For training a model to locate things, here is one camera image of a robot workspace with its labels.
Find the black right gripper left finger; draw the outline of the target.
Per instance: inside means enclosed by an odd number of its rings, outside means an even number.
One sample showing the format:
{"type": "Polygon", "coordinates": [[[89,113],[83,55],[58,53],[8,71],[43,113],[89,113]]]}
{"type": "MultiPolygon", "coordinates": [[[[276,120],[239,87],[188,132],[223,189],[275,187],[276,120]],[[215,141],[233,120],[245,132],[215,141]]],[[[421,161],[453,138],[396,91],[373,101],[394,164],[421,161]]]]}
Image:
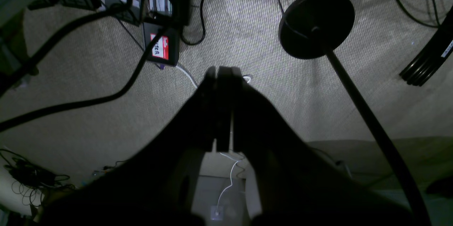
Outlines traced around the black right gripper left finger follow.
{"type": "Polygon", "coordinates": [[[134,157],[42,213],[41,226],[204,226],[191,212],[201,163],[213,149],[216,68],[134,157]]]}

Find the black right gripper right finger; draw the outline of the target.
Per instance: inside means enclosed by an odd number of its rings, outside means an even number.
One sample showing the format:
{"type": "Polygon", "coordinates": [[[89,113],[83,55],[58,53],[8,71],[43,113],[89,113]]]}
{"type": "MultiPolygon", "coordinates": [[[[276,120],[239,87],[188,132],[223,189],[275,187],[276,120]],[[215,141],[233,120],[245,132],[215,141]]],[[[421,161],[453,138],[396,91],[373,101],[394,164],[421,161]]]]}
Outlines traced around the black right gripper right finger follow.
{"type": "Polygon", "coordinates": [[[252,226],[413,226],[407,208],[361,187],[317,155],[236,67],[220,67],[220,105],[230,110],[233,149],[256,178],[252,226]]]}

